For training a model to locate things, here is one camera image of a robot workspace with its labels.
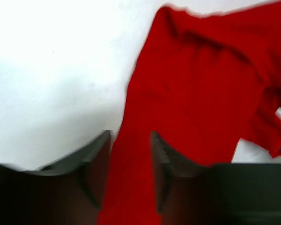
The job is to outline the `red t shirt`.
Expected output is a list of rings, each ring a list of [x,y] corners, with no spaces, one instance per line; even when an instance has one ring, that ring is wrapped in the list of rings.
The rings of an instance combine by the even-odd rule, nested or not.
[[[127,88],[100,225],[158,225],[151,132],[202,165],[230,162],[240,139],[281,155],[281,1],[198,17],[156,13]]]

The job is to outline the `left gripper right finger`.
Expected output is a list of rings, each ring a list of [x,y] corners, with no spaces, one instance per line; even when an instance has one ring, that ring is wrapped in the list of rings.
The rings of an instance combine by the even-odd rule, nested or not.
[[[281,225],[281,164],[203,166],[151,134],[163,225]]]

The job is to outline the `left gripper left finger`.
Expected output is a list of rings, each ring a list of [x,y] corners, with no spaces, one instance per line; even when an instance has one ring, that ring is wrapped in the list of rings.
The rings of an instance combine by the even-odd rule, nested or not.
[[[95,225],[111,146],[103,131],[41,170],[0,164],[0,225]]]

